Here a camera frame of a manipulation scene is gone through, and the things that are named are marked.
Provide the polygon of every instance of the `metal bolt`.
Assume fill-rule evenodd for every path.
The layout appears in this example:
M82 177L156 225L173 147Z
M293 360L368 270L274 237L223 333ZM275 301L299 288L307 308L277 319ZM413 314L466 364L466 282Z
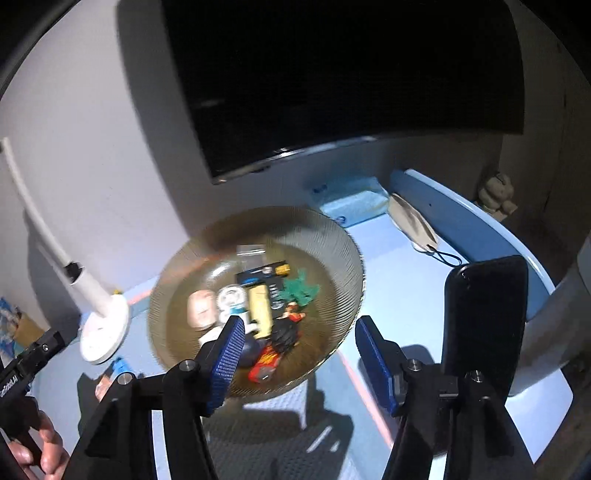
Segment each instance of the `metal bolt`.
M133 375L129 372L125 372L117 377L117 383L119 385L127 385L134 379Z
M195 360L183 360L178 366L183 372L190 372L195 368Z
M474 370L474 371L470 372L469 375L470 375L470 378L472 380L474 380L474 382L477 382L477 383L484 382L484 375L482 375L482 372L480 370Z
M415 358L411 358L408 360L408 368L413 372L418 372L423 368L423 362Z

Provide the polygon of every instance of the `white tube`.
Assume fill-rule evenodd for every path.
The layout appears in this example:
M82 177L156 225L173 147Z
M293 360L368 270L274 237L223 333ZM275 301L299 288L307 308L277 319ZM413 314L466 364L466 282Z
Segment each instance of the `white tube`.
M8 141L8 137L4 137L2 139L2 152L4 153L4 158L6 158L8 170L10 171L10 175L12 177L12 182L14 183L14 186L17 188L17 192L21 197L22 202L25 204L25 210L31 218L31 221L35 225L35 228L37 228L37 231L43 238L47 247L60 261L60 267L65 267L66 265L72 262L72 259L61 247L56 237L53 236L51 230L49 230L49 227L45 223L45 220L43 220L43 217L39 213L39 210L37 210L35 202L33 201L33 198L29 193L29 189L27 188L24 180L22 179L22 175L17 167L17 163L14 160L14 153L12 152L12 147L10 145L10 142Z
M49 248L49 250L51 250L51 252L57 257L60 262L60 267L64 268L65 266L72 263L72 258L61 247L60 243L57 241L57 238L53 236L51 230L49 230L49 227L45 223L45 220L43 220L41 213L39 210L37 210L35 202L33 201L33 198L29 193L29 189L22 179L22 175L18 169L17 163L14 160L14 153L12 152L12 147L8 137L5 137L1 140L0 146L2 147L4 158L6 158L6 163L8 164L8 170L10 171L12 181L17 188L17 192L21 197L22 202L25 204L25 210L35 225L35 228L37 228L37 231L43 238L47 248ZM82 294L82 296L92 305L97 313L103 317L106 317L109 314L111 295L109 295L106 290L100 286L100 284L85 268L76 281L71 283L71 285Z

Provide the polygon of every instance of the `green toy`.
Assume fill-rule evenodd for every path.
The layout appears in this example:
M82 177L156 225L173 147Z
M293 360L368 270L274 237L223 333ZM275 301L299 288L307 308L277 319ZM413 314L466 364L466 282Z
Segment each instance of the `green toy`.
M281 300L295 301L301 308L304 308L316 298L320 291L320 285L306 285L306 271L304 269L299 269L297 274L297 278L293 280L286 278L283 281L283 290L278 295Z

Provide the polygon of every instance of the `white wall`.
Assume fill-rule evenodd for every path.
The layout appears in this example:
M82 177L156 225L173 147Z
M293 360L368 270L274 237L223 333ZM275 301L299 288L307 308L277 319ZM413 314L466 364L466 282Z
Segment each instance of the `white wall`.
M394 167L414 167L472 197L483 168L499 160L500 135L433 135L316 154L212 186L157 5L82 0L37 44L0 102L0 136L10 137L47 223L105 286L151 278L206 224L249 207L304 203L305 188L328 177L385 180ZM512 142L527 150L520 137ZM0 295L44 323L41 290L57 280L46 268L47 281L35 280L40 257L2 162L0 187ZM54 303L52 315L62 304Z

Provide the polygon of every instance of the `blue tissue pack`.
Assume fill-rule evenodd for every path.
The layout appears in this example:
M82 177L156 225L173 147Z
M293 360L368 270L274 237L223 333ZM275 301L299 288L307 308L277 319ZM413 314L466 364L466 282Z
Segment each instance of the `blue tissue pack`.
M388 192L375 177L341 179L310 192L310 206L346 228L388 211Z

